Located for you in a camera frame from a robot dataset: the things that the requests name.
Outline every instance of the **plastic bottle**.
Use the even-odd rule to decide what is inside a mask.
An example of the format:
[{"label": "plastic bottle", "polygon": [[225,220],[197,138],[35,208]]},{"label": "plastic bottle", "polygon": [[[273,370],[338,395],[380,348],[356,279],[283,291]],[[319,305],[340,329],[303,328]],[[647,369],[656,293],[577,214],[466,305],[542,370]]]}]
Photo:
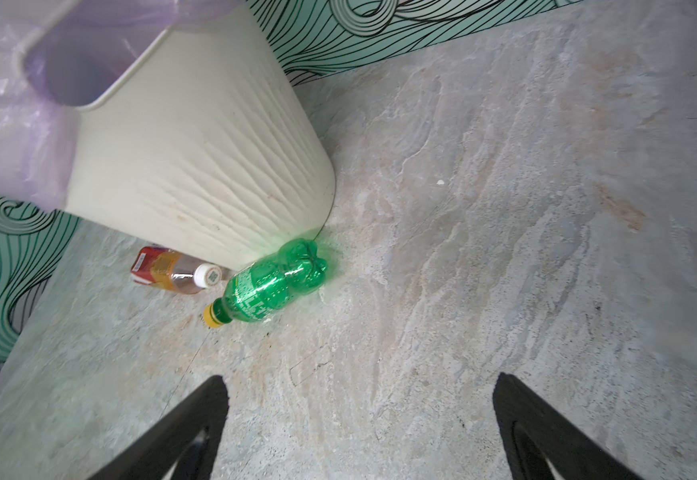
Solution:
[{"label": "plastic bottle", "polygon": [[217,285],[223,270],[193,256],[160,246],[144,246],[130,269],[137,283],[193,294]]},{"label": "plastic bottle", "polygon": [[298,238],[279,252],[263,257],[228,281],[226,292],[204,310],[207,325],[216,328],[233,319],[263,320],[296,297],[324,283],[327,262],[316,256],[316,244]]}]

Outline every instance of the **plastic trash bin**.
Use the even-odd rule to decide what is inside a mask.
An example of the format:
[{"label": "plastic trash bin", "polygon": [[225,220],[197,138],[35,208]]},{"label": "plastic trash bin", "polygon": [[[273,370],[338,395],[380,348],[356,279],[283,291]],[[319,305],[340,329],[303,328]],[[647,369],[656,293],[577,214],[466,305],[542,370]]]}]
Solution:
[{"label": "plastic trash bin", "polygon": [[95,99],[58,55],[90,79],[55,92],[83,104],[66,211],[234,270],[324,225],[332,164],[246,5],[159,33]]}]

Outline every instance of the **green plastic bottle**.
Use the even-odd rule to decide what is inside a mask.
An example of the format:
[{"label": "green plastic bottle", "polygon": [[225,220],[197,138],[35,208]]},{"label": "green plastic bottle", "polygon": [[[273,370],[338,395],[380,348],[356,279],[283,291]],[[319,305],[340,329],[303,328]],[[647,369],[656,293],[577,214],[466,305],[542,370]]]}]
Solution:
[{"label": "green plastic bottle", "polygon": [[327,262],[316,256],[314,242],[291,240],[229,280],[223,296],[204,310],[204,320],[213,328],[233,319],[264,320],[296,297],[318,289],[326,270]]}]

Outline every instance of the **wave pattern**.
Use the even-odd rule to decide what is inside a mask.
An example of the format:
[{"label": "wave pattern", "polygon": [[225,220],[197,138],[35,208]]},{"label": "wave pattern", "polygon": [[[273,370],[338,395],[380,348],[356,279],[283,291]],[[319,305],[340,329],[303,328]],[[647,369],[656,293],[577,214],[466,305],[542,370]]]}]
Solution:
[{"label": "wave pattern", "polygon": [[580,0],[247,0],[294,85]]},{"label": "wave pattern", "polygon": [[73,215],[48,214],[0,196],[0,362],[7,359],[78,222]]}]

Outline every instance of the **soda bottle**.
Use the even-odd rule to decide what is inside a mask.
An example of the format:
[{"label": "soda bottle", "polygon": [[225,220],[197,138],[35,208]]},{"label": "soda bottle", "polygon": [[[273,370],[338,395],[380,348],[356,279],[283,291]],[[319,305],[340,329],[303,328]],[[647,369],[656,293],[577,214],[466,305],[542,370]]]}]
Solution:
[{"label": "soda bottle", "polygon": [[296,297],[311,293],[324,283],[327,262],[316,256],[316,244],[298,238],[279,252],[258,260],[236,274],[226,291],[204,310],[207,325],[216,328],[233,319],[263,320]]},{"label": "soda bottle", "polygon": [[218,265],[161,246],[140,249],[130,273],[137,283],[187,294],[217,285],[223,278]]}]

